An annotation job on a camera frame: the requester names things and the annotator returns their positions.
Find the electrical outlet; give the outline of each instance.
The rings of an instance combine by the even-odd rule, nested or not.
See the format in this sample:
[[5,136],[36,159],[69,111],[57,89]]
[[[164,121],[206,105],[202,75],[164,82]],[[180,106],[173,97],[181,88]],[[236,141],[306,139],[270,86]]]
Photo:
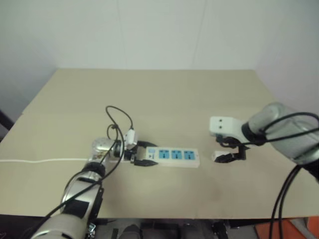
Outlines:
[[200,165],[196,148],[147,147],[143,158],[165,167],[198,168]]
[[184,158],[187,160],[195,160],[195,155],[193,151],[184,151]]
[[168,150],[160,150],[159,151],[159,158],[169,158],[169,151]]
[[172,150],[171,151],[172,159],[181,159],[181,151],[180,150]]

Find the red object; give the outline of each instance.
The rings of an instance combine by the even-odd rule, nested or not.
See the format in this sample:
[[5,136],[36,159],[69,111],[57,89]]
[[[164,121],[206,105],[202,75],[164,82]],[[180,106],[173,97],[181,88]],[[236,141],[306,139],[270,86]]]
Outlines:
[[319,217],[309,217],[307,228],[316,238],[319,239]]
[[[256,232],[259,239],[269,238],[270,223],[256,225]],[[283,220],[283,231],[285,239],[305,239],[304,235],[295,228],[295,226],[289,220]],[[279,239],[279,227],[278,223],[274,223],[273,227],[273,239]]]

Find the power cord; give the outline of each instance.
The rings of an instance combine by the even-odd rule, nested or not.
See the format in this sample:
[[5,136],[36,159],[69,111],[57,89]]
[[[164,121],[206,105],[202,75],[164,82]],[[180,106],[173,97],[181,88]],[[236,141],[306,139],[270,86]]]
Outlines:
[[[289,114],[286,116],[283,116],[279,119],[274,120],[273,122],[269,123],[268,125],[266,125],[262,130],[261,133],[263,135],[266,134],[266,131],[272,127],[273,125],[292,118],[292,117],[296,117],[296,116],[310,116],[313,117],[314,119],[317,120],[318,124],[319,124],[319,116],[317,116],[316,114],[313,113],[309,113],[309,112],[298,112],[298,113],[293,113],[293,114]],[[269,143],[269,142],[276,142],[276,141],[280,141],[280,140],[285,140],[285,139],[289,139],[289,138],[294,138],[294,137],[299,137],[302,135],[306,135],[309,133],[313,133],[319,131],[319,127],[314,128],[314,129],[310,129],[308,131],[305,132],[301,132],[301,133],[295,133],[295,134],[291,134],[291,135],[287,135],[287,136],[283,136],[283,137],[278,137],[278,138],[273,138],[273,139],[267,139],[267,140],[256,140],[256,141],[252,141],[252,142],[247,142],[247,143],[237,143],[237,144],[223,144],[223,142],[221,141],[222,139],[220,138],[218,141],[220,143],[221,146],[223,147],[240,147],[240,146],[246,146],[246,145],[253,145],[253,144],[263,144],[263,143]],[[278,212],[278,224],[279,224],[279,233],[280,233],[280,239],[284,238],[284,232],[283,232],[283,225],[282,225],[282,215],[283,215],[283,206],[284,206],[284,201],[285,201],[285,197],[286,194],[288,192],[289,187],[291,186],[294,178],[296,177],[296,175],[299,173],[299,171],[301,170],[301,167],[299,165],[296,165],[293,170],[290,172],[290,174],[287,176],[280,192],[279,195],[276,199],[274,208],[273,208],[273,212],[272,212],[272,217],[271,217],[271,222],[270,222],[270,227],[269,227],[269,239],[272,239],[272,235],[273,235],[273,226],[274,226],[274,221],[275,221],[275,214],[276,214],[276,210],[277,210],[277,206],[278,203],[280,203],[279,205],[279,212]]]
[[116,124],[115,120],[110,116],[109,112],[107,111],[108,108],[115,108],[118,109],[119,111],[123,112],[124,114],[126,114],[123,110],[117,108],[117,107],[113,107],[113,106],[107,106],[106,107],[106,113],[107,115],[110,117],[111,121],[113,122],[113,127],[120,133],[121,136],[121,141],[122,141],[122,152],[120,155],[119,160],[117,161],[117,163],[115,164],[115,166],[105,175],[103,176],[100,180],[92,183],[90,186],[88,186],[87,188],[83,189],[82,191],[78,192],[77,194],[75,194],[74,196],[72,196],[71,198],[69,198],[68,200],[64,201],[63,203],[61,203],[60,205],[58,205],[56,208],[54,208],[51,212],[49,212],[36,226],[34,226],[27,234],[25,233],[25,238],[30,238],[56,211],[58,211],[60,208],[62,208],[63,206],[65,206],[66,204],[68,204],[69,202],[73,201],[74,199],[76,199],[78,196],[82,195],[83,193],[89,191],[91,188],[93,188],[95,185],[101,184],[103,182],[104,179],[106,179],[108,176],[110,176],[114,170],[119,166],[123,156],[124,156],[124,137],[122,134],[121,129],[118,127],[118,125]]
[[[112,118],[112,116],[111,116],[110,113],[109,113],[109,108],[116,109],[116,110],[122,112],[123,114],[125,114],[125,115],[129,118],[129,120],[130,120],[130,122],[131,122],[130,128],[131,128],[131,129],[134,129],[134,128],[133,128],[133,120],[132,120],[132,118],[129,116],[128,113],[126,113],[124,110],[122,110],[122,109],[120,109],[120,108],[117,108],[117,107],[115,107],[115,106],[106,106],[106,107],[105,107],[105,111],[106,111],[107,115],[110,117],[110,119],[111,119],[112,122],[115,122],[115,121],[114,121],[114,119]],[[108,135],[108,136],[109,136],[108,130],[109,130],[110,127],[111,127],[111,125],[109,125],[108,128],[107,128],[107,135]]]
[[275,214],[276,214],[276,210],[277,210],[277,206],[278,203],[280,202],[280,207],[279,207],[279,230],[280,230],[280,235],[281,235],[281,239],[284,238],[283,236],[283,228],[282,228],[282,210],[283,210],[283,205],[284,205],[284,199],[286,196],[286,193],[292,183],[292,181],[294,180],[295,176],[298,174],[298,172],[300,171],[301,167],[299,165],[296,165],[292,171],[289,173],[289,175],[287,176],[286,180],[283,183],[283,186],[281,187],[281,190],[279,192],[279,195],[276,199],[274,208],[273,208],[273,212],[271,215],[271,221],[270,221],[270,227],[269,227],[269,239],[272,239],[273,236],[273,227],[274,227],[274,222],[275,222]]
[[295,166],[295,171],[293,173],[293,175],[291,176],[290,180],[287,182],[287,185],[283,191],[283,195],[281,197],[281,201],[280,201],[280,205],[279,205],[279,215],[278,215],[278,220],[279,220],[279,233],[280,233],[280,239],[284,239],[284,232],[283,232],[283,207],[284,207],[284,201],[285,201],[285,197],[286,194],[291,186],[291,183],[293,182],[293,180],[295,179],[295,177],[297,176],[297,174],[299,173],[299,171],[301,170],[301,167],[299,165]]
[[[105,160],[106,156],[111,152],[112,148],[114,147],[114,145],[116,144],[116,142],[117,142],[117,140],[118,140],[118,138],[119,138],[118,129],[116,128],[115,130],[116,130],[116,139],[114,140],[114,143],[113,143],[112,146],[109,148],[109,150],[108,150],[108,151],[104,154],[104,156],[102,157],[102,159],[101,159],[101,161],[100,161],[100,164],[103,163],[103,161]],[[82,170],[82,171],[77,172],[76,174],[74,174],[74,175],[70,178],[70,180],[67,182],[67,184],[66,184],[66,186],[65,186],[64,189],[66,189],[66,188],[69,186],[69,184],[71,183],[71,181],[72,181],[76,176],[82,174],[82,173],[85,172],[85,171],[89,171],[89,170]]]
[[110,130],[110,128],[111,128],[112,126],[113,126],[113,125],[110,124],[110,125],[108,126],[108,128],[106,129],[106,135],[107,135],[108,139],[111,139],[111,137],[110,137],[110,135],[109,135],[109,130]]

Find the beige tabletop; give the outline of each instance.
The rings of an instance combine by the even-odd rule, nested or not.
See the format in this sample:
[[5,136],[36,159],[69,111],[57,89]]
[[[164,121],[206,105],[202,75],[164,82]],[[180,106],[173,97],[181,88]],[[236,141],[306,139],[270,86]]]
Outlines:
[[[130,114],[140,140],[197,148],[199,168],[123,163],[104,182],[100,218],[269,218],[294,164],[271,145],[246,161],[218,164],[224,150],[209,136],[210,116],[247,120],[274,99],[253,71],[58,70],[0,144],[0,159],[87,158],[111,123],[106,105]],[[128,120],[112,113],[126,131]],[[0,214],[44,216],[59,204],[83,161],[0,163]],[[302,170],[285,217],[319,213],[315,179]]]

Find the white cable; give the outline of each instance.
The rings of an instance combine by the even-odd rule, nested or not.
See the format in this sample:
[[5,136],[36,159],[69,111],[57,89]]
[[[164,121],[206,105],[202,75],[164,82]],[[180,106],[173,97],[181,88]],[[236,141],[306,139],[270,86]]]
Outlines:
[[22,159],[0,159],[0,163],[46,163],[55,161],[87,161],[87,158],[52,158],[38,161],[22,160]]

